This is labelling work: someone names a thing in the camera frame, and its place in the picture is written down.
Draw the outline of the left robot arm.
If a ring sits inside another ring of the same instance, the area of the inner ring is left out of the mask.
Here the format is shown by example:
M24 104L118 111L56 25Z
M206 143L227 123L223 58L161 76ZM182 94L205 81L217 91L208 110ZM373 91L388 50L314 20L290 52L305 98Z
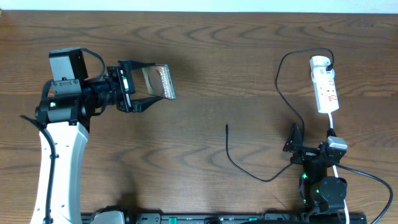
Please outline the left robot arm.
M40 134L41 162L31 223L82 223L81 167L90 119L115 106L141 113L162 99L175 99L168 65L122 60L88 80L83 70L52 67L31 122Z

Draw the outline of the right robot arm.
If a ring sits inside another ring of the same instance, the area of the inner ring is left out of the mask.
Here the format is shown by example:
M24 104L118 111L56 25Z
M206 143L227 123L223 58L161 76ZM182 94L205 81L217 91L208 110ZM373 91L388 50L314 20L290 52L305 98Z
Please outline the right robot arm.
M341 160L347 148L346 141L336 136L332 128L318 147L304 146L298 124L292 125L283 151L292 153L292 164L303 166L299 192L308 210L300 215L301 220L309 222L312 216L337 213L345 208L347 181L328 175L327 169Z

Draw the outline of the white power strip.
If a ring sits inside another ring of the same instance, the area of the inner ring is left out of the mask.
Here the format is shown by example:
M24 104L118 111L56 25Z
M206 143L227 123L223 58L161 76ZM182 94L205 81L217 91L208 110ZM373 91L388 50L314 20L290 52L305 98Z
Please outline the white power strip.
M328 114L339 109L335 85L335 71L328 70L328 57L316 55L310 59L311 79L319 113Z

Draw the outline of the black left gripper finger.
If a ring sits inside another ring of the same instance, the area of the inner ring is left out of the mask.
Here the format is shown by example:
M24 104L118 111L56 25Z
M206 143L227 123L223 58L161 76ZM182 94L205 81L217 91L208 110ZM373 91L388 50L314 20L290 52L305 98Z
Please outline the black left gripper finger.
M124 68L127 71L142 69L142 68L151 67L151 66L155 65L155 63L144 63L144 62L138 62L135 60L119 60L118 64L124 66Z
M131 100L131 111L133 113L142 113L146 109L148 109L151 105L160 100L162 100L162 97L160 96Z

